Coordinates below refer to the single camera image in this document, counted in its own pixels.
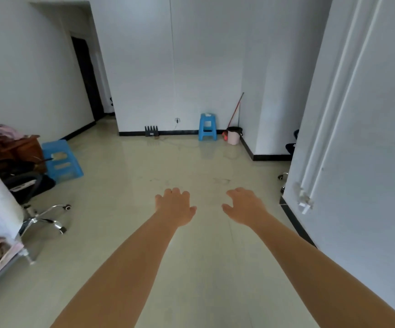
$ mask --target broom handle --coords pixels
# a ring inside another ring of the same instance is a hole
[[[234,113],[233,113],[233,115],[231,117],[231,120],[229,121],[227,127],[229,127],[231,125],[232,119],[234,118],[234,115],[237,112],[238,106],[240,105],[240,102],[242,101],[243,95],[244,95],[244,92],[242,93],[242,96],[240,97],[240,100],[238,100],[237,107],[235,107]]]

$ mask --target blue plastic stool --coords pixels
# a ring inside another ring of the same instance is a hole
[[[56,183],[84,175],[66,140],[61,139],[56,142],[43,143],[41,146],[45,159],[54,158],[46,161],[46,167],[47,175],[54,179]]]
[[[205,126],[205,122],[211,122],[211,125]],[[214,140],[217,140],[216,116],[214,114],[200,114],[199,140],[202,141],[204,136],[212,136]]]

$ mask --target pink trash can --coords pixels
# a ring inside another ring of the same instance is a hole
[[[227,128],[227,142],[231,145],[237,145],[240,137],[243,135],[243,129],[238,126],[230,126]]]

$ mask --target tile floor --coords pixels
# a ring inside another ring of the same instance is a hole
[[[70,141],[85,176],[37,196],[38,209],[70,203],[55,214],[69,231],[35,225],[26,235],[38,253],[0,278],[0,328],[47,328],[107,257],[152,213],[166,187],[191,193],[198,211],[178,230],[162,261],[139,328],[317,327],[261,243],[220,208],[230,188],[250,188],[290,226],[278,205],[287,162],[252,162],[242,146],[197,136],[159,140],[118,137],[113,120]]]

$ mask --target doorway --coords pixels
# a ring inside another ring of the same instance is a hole
[[[85,39],[76,37],[72,37],[71,41],[73,42],[74,51],[81,69],[94,121],[98,121],[105,116],[105,112],[103,111],[102,99],[100,98],[94,68],[91,63],[88,44]]]

